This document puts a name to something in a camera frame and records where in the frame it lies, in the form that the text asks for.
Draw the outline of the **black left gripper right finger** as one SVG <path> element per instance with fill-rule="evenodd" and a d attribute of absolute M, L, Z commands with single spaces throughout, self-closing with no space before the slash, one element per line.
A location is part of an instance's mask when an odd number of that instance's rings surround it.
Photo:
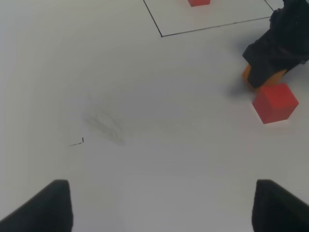
<path fill-rule="evenodd" d="M 259 179 L 252 226 L 255 232 L 308 232 L 309 205 L 274 181 Z"/>

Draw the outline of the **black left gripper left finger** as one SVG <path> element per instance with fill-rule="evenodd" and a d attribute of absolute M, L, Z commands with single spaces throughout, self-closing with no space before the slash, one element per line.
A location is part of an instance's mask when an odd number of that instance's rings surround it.
<path fill-rule="evenodd" d="M 73 210 L 68 180 L 54 180 L 0 221 L 2 232 L 71 232 Z"/>

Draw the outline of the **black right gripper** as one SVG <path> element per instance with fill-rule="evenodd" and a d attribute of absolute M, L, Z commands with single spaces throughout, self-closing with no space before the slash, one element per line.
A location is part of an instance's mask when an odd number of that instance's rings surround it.
<path fill-rule="evenodd" d="M 246 48 L 244 59 L 250 65 L 259 59 L 287 61 L 295 63 L 294 67 L 306 63 L 309 60 L 309 2 L 285 0 L 269 21 L 269 29 Z M 273 74 L 273 71 L 251 67 L 248 81 L 253 87 L 261 88 Z"/>

